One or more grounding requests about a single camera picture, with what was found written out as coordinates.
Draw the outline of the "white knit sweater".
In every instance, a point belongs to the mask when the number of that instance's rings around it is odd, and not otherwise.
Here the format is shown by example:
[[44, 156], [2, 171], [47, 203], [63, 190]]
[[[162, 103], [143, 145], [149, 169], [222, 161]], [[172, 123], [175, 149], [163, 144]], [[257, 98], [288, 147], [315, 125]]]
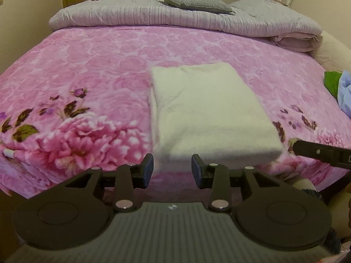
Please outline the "white knit sweater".
[[283, 145], [255, 93], [227, 63], [154, 67], [153, 154], [161, 172], [186, 172], [198, 154], [231, 167], [268, 164]]

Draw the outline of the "light blue shirt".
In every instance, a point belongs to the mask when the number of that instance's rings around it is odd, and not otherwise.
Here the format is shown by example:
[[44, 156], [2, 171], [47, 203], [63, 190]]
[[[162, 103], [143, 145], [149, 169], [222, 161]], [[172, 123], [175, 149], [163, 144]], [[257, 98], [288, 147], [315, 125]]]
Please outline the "light blue shirt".
[[340, 109], [351, 117], [351, 75], [346, 70], [338, 81], [337, 102]]

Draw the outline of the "green knit garment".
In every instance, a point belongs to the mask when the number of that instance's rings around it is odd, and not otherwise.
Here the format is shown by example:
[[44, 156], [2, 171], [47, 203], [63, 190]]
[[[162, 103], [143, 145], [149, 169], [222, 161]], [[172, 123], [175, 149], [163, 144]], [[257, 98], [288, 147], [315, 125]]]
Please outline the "green knit garment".
[[336, 100], [338, 95], [338, 83], [341, 76], [342, 74], [337, 71], [324, 72], [324, 86]]

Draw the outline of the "pink floral bed blanket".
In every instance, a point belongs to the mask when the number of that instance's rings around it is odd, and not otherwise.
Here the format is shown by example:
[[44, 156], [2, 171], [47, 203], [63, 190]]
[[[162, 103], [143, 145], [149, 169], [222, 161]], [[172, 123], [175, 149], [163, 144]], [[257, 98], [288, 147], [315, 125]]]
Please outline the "pink floral bed blanket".
[[266, 40], [166, 26], [61, 29], [1, 75], [1, 190], [30, 198], [91, 166], [150, 150], [153, 67], [226, 62], [280, 139], [350, 147], [350, 119], [313, 58]]

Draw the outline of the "cream padded headboard cushion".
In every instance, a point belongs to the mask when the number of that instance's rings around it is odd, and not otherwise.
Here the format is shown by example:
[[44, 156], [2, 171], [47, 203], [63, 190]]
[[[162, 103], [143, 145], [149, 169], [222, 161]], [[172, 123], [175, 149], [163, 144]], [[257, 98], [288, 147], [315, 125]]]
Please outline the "cream padded headboard cushion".
[[319, 37], [319, 46], [313, 52], [313, 58], [326, 71], [337, 71], [342, 73], [351, 70], [350, 49], [334, 36], [323, 31]]

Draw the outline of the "mauve folded blanket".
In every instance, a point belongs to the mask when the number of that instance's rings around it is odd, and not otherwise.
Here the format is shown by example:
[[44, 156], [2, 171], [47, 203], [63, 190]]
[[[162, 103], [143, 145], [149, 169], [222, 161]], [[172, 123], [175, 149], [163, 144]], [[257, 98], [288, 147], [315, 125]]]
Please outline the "mauve folded blanket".
[[313, 53], [320, 46], [322, 36], [293, 32], [270, 37], [269, 40], [284, 49], [302, 53]]

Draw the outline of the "striped grey folded quilt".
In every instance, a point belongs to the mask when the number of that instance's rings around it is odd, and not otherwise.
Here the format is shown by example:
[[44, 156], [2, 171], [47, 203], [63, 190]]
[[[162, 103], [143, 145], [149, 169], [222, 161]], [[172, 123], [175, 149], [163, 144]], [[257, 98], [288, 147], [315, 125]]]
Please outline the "striped grey folded quilt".
[[274, 37], [300, 33], [319, 36], [313, 19], [270, 0], [240, 0], [229, 14], [183, 10], [159, 0], [85, 1], [59, 10], [51, 30], [98, 26], [177, 26], [214, 30], [246, 37]]

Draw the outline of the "grey textured pillow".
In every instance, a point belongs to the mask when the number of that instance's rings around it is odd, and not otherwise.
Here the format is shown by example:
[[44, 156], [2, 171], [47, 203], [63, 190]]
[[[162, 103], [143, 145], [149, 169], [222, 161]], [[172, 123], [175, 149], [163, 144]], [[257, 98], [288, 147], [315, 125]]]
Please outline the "grey textured pillow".
[[230, 14], [233, 10], [222, 0], [163, 0], [172, 7], [183, 10], [205, 11], [214, 14]]

